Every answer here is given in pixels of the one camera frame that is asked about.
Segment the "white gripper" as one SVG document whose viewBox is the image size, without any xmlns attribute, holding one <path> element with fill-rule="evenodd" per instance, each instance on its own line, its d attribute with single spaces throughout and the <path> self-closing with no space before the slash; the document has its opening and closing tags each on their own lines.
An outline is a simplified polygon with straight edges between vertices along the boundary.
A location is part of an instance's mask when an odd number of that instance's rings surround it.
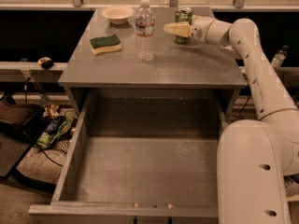
<svg viewBox="0 0 299 224">
<path fill-rule="evenodd" d="M 201 43 L 206 43 L 206 35 L 210 25 L 215 18 L 192 15 L 192 25 L 184 22 L 168 23 L 164 26 L 164 31 L 172 35 L 191 37 Z"/>
</svg>

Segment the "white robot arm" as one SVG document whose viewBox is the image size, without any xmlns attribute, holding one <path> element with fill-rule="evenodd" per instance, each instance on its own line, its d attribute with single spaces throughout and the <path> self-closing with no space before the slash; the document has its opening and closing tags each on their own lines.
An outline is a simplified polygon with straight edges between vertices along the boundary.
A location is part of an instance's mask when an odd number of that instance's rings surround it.
<svg viewBox="0 0 299 224">
<path fill-rule="evenodd" d="M 291 224 L 284 177 L 299 173 L 299 109 L 264 55 L 256 24 L 193 16 L 164 30 L 214 45 L 245 65 L 257 119 L 236 121 L 221 134 L 219 224 Z"/>
</svg>

